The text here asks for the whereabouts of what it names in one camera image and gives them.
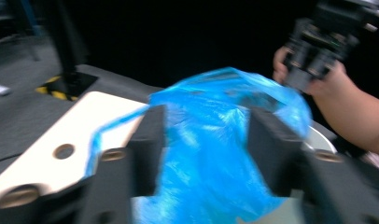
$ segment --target cable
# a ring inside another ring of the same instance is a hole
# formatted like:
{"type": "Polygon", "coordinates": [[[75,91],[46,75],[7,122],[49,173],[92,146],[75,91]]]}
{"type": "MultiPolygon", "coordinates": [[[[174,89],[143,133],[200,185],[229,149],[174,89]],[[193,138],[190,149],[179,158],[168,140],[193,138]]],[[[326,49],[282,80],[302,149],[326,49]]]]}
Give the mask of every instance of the cable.
{"type": "Polygon", "coordinates": [[[12,158],[15,158],[15,157],[19,157],[22,153],[17,153],[17,154],[13,154],[13,155],[10,155],[10,156],[6,156],[6,157],[3,157],[0,159],[0,161],[6,161],[6,160],[9,160],[9,159],[12,159],[12,158]]]}

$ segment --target plastic bag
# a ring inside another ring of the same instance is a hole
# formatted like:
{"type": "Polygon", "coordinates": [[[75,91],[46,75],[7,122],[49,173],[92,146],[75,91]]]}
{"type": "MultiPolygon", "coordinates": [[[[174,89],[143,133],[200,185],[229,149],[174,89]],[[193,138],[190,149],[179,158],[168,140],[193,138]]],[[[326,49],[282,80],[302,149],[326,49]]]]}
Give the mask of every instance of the plastic bag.
{"type": "Polygon", "coordinates": [[[167,146],[156,195],[134,200],[135,223],[250,221],[285,200],[271,194],[247,154],[246,106],[274,112],[305,138],[311,113],[300,94],[261,75],[224,68],[154,93],[149,105],[167,105],[167,146]]]}

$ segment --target mechanical part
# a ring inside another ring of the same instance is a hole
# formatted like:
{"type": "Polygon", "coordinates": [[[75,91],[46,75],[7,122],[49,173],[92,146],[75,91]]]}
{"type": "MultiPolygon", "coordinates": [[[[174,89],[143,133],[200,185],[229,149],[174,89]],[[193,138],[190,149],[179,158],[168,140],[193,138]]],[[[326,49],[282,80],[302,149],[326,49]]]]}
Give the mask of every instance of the mechanical part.
{"type": "Polygon", "coordinates": [[[251,108],[248,136],[247,150],[273,194],[303,191],[305,223],[379,223],[379,173],[366,171],[367,164],[361,170],[372,175],[361,176],[349,157],[301,149],[299,136],[258,107],[251,108]]]}
{"type": "Polygon", "coordinates": [[[313,79],[323,79],[359,43],[359,31],[376,32],[378,21],[377,0],[321,0],[312,19],[297,20],[287,43],[285,85],[305,91],[313,79]]]}
{"type": "Polygon", "coordinates": [[[130,148],[109,149],[103,153],[97,172],[85,191],[86,201],[76,223],[133,223],[133,163],[130,148]]]}

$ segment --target gray floor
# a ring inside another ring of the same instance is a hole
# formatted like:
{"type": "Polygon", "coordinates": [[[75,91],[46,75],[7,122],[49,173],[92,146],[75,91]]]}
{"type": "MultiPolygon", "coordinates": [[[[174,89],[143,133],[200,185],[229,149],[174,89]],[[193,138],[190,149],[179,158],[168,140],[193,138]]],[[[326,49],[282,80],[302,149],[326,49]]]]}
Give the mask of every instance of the gray floor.
{"type": "MultiPolygon", "coordinates": [[[[35,88],[58,75],[61,67],[50,40],[34,37],[17,43],[0,43],[0,84],[12,89],[0,97],[0,173],[40,137],[74,103],[40,94],[35,88]],[[34,61],[27,44],[35,42],[39,61],[34,61]]],[[[146,86],[133,79],[92,66],[79,65],[78,71],[99,77],[87,91],[101,91],[140,102],[159,88],[146,86]]]]}

